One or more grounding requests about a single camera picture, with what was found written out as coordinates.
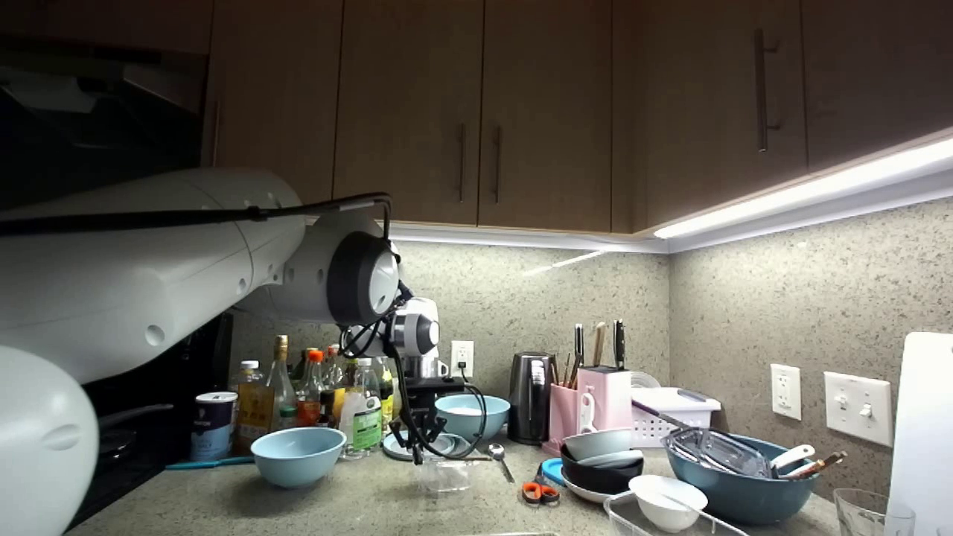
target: spoon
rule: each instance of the spoon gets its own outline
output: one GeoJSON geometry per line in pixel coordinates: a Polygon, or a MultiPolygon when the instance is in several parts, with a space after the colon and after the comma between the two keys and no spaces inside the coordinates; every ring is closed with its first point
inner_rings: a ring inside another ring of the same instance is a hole
{"type": "Polygon", "coordinates": [[[499,461],[499,467],[504,467],[504,477],[507,477],[508,482],[516,482],[513,473],[508,473],[508,464],[507,464],[507,458],[504,458],[504,457],[507,457],[507,448],[504,448],[504,443],[489,443],[484,452],[495,457],[495,458],[499,461]]]}

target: under-cabinet light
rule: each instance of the under-cabinet light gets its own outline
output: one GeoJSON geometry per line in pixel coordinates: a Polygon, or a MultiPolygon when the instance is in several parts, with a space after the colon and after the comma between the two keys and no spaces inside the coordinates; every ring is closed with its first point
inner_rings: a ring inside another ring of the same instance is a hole
{"type": "Polygon", "coordinates": [[[665,224],[653,236],[685,238],[812,202],[849,200],[855,193],[934,175],[946,166],[953,166],[953,127],[665,224]]]}

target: dish rack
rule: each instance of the dish rack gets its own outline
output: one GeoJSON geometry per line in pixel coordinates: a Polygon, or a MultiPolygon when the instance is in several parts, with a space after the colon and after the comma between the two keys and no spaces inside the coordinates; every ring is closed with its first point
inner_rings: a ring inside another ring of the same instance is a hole
{"type": "MultiPolygon", "coordinates": [[[[626,495],[611,495],[601,510],[608,513],[608,518],[612,521],[618,536],[654,536],[665,532],[659,529],[638,507],[638,497],[630,492],[626,495]]],[[[705,532],[705,536],[748,536],[743,529],[699,513],[696,521],[679,532],[679,536],[690,536],[690,532],[705,532]]]]}

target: electrical outlet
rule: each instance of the electrical outlet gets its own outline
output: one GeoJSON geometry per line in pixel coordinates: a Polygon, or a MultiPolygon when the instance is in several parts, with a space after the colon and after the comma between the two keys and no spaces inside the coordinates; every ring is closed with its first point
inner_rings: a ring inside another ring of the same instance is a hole
{"type": "Polygon", "coordinates": [[[827,428],[892,443],[891,381],[824,373],[827,428]]]}
{"type": "Polygon", "coordinates": [[[474,379],[474,340],[452,340],[449,342],[449,375],[452,379],[474,379]]]}
{"type": "Polygon", "coordinates": [[[802,421],[802,369],[770,364],[770,412],[802,421]]]}

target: cabinet handle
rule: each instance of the cabinet handle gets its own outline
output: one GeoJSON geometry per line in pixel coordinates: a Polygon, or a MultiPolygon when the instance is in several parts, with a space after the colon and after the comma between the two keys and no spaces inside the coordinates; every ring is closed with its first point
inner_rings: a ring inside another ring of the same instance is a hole
{"type": "Polygon", "coordinates": [[[456,125],[459,169],[456,169],[456,200],[464,202],[468,193],[468,125],[456,125]]]}
{"type": "Polygon", "coordinates": [[[776,47],[766,44],[766,29],[754,29],[754,119],[757,119],[757,150],[770,150],[770,130],[779,130],[779,123],[767,123],[767,68],[766,56],[776,47]]]}
{"type": "Polygon", "coordinates": [[[499,202],[499,186],[504,186],[504,127],[495,127],[495,186],[492,186],[492,196],[495,202],[499,202]]]}

